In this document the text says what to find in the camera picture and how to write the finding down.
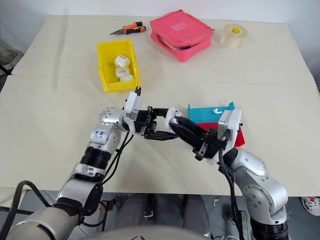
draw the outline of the table surface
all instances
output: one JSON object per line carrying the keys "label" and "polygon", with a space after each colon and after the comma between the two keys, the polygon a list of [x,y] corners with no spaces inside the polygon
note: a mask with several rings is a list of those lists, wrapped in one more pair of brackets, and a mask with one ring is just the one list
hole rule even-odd
{"label": "table surface", "polygon": [[[238,22],[248,35],[239,49],[220,45],[224,26],[234,21],[203,20],[216,29],[210,47],[186,62],[150,38],[150,20],[139,16],[50,16],[14,68],[13,75],[99,78],[97,43],[132,39],[143,87],[164,79],[214,83],[316,86],[286,24]],[[110,33],[143,21],[147,31]]]}
{"label": "table surface", "polygon": [[[265,161],[290,196],[320,195],[316,88],[207,81],[194,90],[183,78],[142,87],[141,109],[175,107],[186,114],[188,104],[196,108],[234,101],[243,110],[244,147]],[[58,190],[80,161],[100,112],[121,108],[127,95],[104,93],[98,78],[9,76],[0,93],[1,185],[30,180],[40,189]],[[104,191],[228,195],[218,166],[194,156],[180,139],[161,142],[137,135]]]}
{"label": "table surface", "polygon": [[[150,17],[50,16],[0,93],[0,185],[31,180],[58,190],[86,149],[100,112],[124,105],[129,91],[105,93],[98,75],[99,42],[130,38],[142,86],[142,109],[193,108],[234,101],[242,109],[244,148],[263,158],[290,196],[319,196],[320,97],[286,24],[240,22],[242,48],[211,45],[179,62],[150,39]],[[143,21],[146,33],[109,35]],[[159,128],[163,129],[159,119]],[[197,161],[180,139],[135,136],[105,192],[229,195],[218,166]]]}

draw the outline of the pink zippered case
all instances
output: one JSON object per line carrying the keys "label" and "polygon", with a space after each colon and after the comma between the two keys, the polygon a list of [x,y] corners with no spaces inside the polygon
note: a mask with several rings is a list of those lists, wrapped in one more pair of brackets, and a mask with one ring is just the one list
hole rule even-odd
{"label": "pink zippered case", "polygon": [[215,30],[183,10],[170,12],[150,22],[151,38],[185,62],[207,48]]}

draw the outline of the pink pouch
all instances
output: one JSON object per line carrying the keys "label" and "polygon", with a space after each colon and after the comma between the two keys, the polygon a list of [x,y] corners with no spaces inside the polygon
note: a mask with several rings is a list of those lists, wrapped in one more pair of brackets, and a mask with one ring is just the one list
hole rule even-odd
{"label": "pink pouch", "polygon": [[215,30],[182,10],[170,12],[150,22],[151,38],[185,62],[207,48]]}

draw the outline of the yellow plastic bin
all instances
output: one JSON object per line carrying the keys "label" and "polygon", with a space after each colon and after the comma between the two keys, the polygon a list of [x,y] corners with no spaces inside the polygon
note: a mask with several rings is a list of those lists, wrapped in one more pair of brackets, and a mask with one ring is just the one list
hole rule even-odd
{"label": "yellow plastic bin", "polygon": [[[140,86],[136,53],[131,39],[100,42],[97,44],[97,53],[99,75],[106,93],[135,89],[136,86]],[[116,77],[115,59],[118,55],[125,56],[131,60],[129,69],[130,74],[134,76],[134,80],[120,81]]]}

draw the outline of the wireless earbud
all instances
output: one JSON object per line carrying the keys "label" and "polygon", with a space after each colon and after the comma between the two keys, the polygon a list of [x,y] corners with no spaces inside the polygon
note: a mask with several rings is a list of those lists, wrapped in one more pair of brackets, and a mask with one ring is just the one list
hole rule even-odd
{"label": "wireless earbud", "polygon": [[218,111],[218,108],[213,109],[214,114],[222,114],[222,111]]}

